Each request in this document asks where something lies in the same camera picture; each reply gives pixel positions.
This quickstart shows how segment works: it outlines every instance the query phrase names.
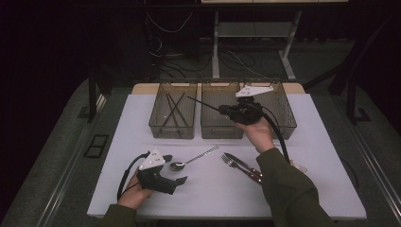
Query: white tabletop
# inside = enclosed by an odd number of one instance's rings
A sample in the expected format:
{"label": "white tabletop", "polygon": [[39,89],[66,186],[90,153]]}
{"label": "white tabletop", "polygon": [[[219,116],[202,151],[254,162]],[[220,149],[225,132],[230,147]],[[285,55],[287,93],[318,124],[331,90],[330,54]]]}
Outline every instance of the white tabletop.
{"label": "white tabletop", "polygon": [[[115,132],[89,216],[102,217],[116,203],[117,188],[125,169],[139,154],[158,148],[173,155],[172,162],[185,162],[215,145],[215,152],[189,164],[181,172],[168,166],[161,175],[175,180],[188,176],[173,195],[155,192],[138,210],[139,218],[271,218],[261,186],[223,163],[220,156],[230,152],[258,169],[257,152],[246,137],[233,140],[201,138],[200,109],[197,106],[195,138],[154,139],[148,121],[156,95],[130,95]],[[310,95],[288,95],[297,129],[286,141],[289,158],[307,168],[306,175],[319,190],[320,203],[333,219],[366,218],[366,211],[345,172]]]}

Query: wire basket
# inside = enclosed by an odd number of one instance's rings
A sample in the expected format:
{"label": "wire basket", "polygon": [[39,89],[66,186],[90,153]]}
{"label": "wire basket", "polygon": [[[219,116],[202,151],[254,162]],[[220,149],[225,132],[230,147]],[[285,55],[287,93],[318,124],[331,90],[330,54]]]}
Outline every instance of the wire basket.
{"label": "wire basket", "polygon": [[271,86],[273,91],[259,94],[254,97],[254,101],[260,103],[264,112],[278,125],[284,139],[289,139],[297,128],[294,114],[287,99],[286,91],[280,79],[244,79],[244,85],[248,86]]}
{"label": "wire basket", "polygon": [[197,79],[164,79],[148,125],[154,138],[193,139]]}
{"label": "wire basket", "polygon": [[[235,93],[238,91],[238,79],[201,80],[201,101],[216,108],[220,105],[236,105]],[[204,105],[201,106],[200,125],[203,139],[241,139],[244,134],[227,115]]]}

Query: green sleeve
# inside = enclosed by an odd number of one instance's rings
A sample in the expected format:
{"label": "green sleeve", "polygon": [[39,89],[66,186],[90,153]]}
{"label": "green sleeve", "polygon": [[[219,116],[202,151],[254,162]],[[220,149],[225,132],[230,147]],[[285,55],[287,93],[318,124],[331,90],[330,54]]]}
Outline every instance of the green sleeve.
{"label": "green sleeve", "polygon": [[126,206],[113,204],[96,227],[133,227],[135,226],[136,210]]}
{"label": "green sleeve", "polygon": [[289,165],[277,148],[263,152],[256,161],[263,174],[263,193],[277,227],[334,226],[319,205],[316,186]]}

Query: spoon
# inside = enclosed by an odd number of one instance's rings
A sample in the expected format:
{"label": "spoon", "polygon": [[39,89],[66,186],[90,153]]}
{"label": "spoon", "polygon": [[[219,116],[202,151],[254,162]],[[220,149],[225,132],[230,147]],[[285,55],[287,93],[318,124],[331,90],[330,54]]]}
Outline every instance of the spoon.
{"label": "spoon", "polygon": [[203,156],[205,156],[205,155],[207,155],[207,154],[210,154],[211,152],[215,151],[216,149],[218,149],[218,146],[215,146],[214,148],[211,148],[211,149],[207,150],[206,152],[204,152],[204,153],[198,155],[197,157],[195,157],[195,158],[193,158],[193,159],[191,159],[191,160],[189,160],[189,161],[187,161],[187,162],[185,162],[185,163],[172,163],[172,164],[170,165],[170,168],[171,168],[171,170],[173,170],[173,171],[180,171],[180,170],[183,170],[183,168],[185,167],[185,165],[189,164],[189,163],[192,162],[192,161],[195,161],[195,160],[199,159],[200,157],[203,157]]}

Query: metal fork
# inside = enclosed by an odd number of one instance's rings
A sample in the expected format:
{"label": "metal fork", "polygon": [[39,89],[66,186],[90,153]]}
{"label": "metal fork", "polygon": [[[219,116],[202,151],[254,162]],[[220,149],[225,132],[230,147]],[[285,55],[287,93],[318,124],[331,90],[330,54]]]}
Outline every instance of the metal fork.
{"label": "metal fork", "polygon": [[238,163],[234,162],[233,160],[231,160],[229,157],[225,156],[224,154],[221,156],[221,159],[224,161],[224,163],[226,163],[229,167],[233,167],[233,168],[237,168],[239,170],[241,170],[243,173],[245,173],[246,175],[248,175],[248,177],[250,177],[252,180],[254,180],[255,182],[262,184],[262,179],[260,179],[258,176],[254,175],[251,172],[248,172],[247,170],[241,168]]}

